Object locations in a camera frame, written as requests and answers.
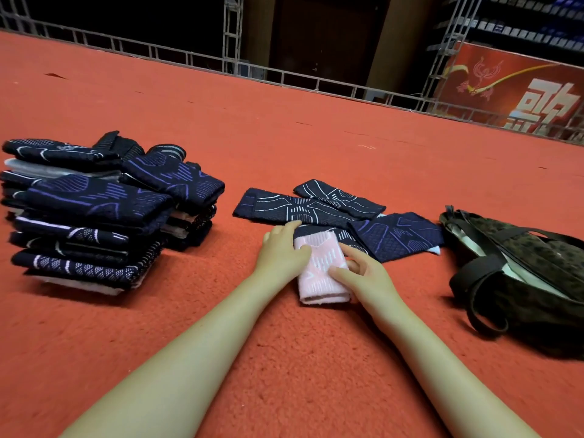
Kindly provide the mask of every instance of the red banner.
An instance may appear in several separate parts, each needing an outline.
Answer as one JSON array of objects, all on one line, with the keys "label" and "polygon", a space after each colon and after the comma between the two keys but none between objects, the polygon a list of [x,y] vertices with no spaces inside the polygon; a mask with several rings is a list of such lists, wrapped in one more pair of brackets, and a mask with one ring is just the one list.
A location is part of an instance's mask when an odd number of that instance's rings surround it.
[{"label": "red banner", "polygon": [[584,125],[571,121],[583,101],[583,68],[463,43],[444,75],[435,92],[440,102],[491,112],[437,106],[445,115],[550,137],[558,127]]}]

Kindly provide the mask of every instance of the bag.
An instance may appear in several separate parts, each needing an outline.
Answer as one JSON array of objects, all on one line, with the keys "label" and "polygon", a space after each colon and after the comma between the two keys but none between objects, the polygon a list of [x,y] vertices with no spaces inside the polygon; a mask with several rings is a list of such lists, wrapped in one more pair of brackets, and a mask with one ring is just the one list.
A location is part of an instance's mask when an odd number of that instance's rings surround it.
[{"label": "bag", "polygon": [[582,240],[452,206],[440,222],[461,265],[450,288],[479,333],[497,338],[508,332],[550,356],[584,359]]}]

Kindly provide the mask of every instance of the hand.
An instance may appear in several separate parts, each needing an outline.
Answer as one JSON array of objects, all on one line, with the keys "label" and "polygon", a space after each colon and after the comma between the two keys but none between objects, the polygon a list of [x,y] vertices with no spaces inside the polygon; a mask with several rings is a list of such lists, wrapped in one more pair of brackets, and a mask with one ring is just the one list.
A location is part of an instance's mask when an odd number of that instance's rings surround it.
[{"label": "hand", "polygon": [[340,249],[353,258],[347,260],[349,269],[331,266],[328,273],[350,288],[374,319],[404,309],[405,303],[380,262],[343,243],[340,243]]},{"label": "hand", "polygon": [[253,274],[278,287],[278,290],[300,275],[310,260],[310,246],[294,249],[294,230],[301,224],[302,221],[290,221],[285,226],[274,227],[263,236],[263,246]]}]

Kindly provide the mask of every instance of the red floor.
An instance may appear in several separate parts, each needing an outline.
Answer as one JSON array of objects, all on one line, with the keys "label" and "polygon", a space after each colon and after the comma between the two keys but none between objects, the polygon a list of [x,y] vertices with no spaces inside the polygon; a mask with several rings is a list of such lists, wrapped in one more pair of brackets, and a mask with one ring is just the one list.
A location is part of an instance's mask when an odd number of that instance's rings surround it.
[{"label": "red floor", "polygon": [[[315,177],[389,212],[436,220],[453,204],[584,238],[584,148],[5,33],[0,55],[0,140],[90,145],[120,130],[146,148],[182,145],[227,184],[204,245],[165,251],[125,297],[40,285],[10,265],[17,248],[1,245],[3,437],[57,436],[251,272],[267,226],[231,216],[248,187],[291,193]],[[1,222],[0,239],[10,230]],[[474,336],[449,303],[447,252],[385,266],[410,307],[538,433],[584,436],[584,363]],[[445,434],[413,377],[354,312],[301,307],[288,286],[199,436]]]}]

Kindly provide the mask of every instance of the pink knee sleeve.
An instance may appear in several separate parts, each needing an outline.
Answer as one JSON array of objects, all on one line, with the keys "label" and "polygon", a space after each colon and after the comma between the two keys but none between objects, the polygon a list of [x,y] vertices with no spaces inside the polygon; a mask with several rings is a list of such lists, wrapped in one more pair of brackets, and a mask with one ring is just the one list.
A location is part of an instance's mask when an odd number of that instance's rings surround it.
[{"label": "pink knee sleeve", "polygon": [[332,279],[327,272],[331,266],[348,269],[336,235],[333,232],[318,232],[299,236],[294,240],[295,249],[300,249],[305,244],[312,247],[312,255],[308,266],[298,277],[300,302],[323,304],[349,301],[349,289]]}]

